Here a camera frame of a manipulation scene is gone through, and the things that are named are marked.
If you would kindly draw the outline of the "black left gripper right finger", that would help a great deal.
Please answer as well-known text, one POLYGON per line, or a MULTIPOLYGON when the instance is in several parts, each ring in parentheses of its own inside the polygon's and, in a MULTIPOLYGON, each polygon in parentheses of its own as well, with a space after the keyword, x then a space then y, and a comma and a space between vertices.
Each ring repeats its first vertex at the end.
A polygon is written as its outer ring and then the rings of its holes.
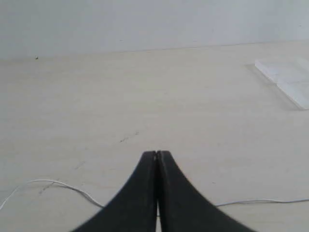
POLYGON ((185 177, 169 151, 157 153, 163 232, 252 232, 210 203, 185 177))

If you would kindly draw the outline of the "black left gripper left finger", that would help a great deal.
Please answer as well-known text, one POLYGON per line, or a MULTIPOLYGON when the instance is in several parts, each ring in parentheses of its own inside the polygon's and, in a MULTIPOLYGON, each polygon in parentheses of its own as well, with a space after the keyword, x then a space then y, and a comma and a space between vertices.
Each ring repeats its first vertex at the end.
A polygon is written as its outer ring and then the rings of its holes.
POLYGON ((118 193, 75 232, 154 232, 157 199, 156 152, 144 152, 118 193))

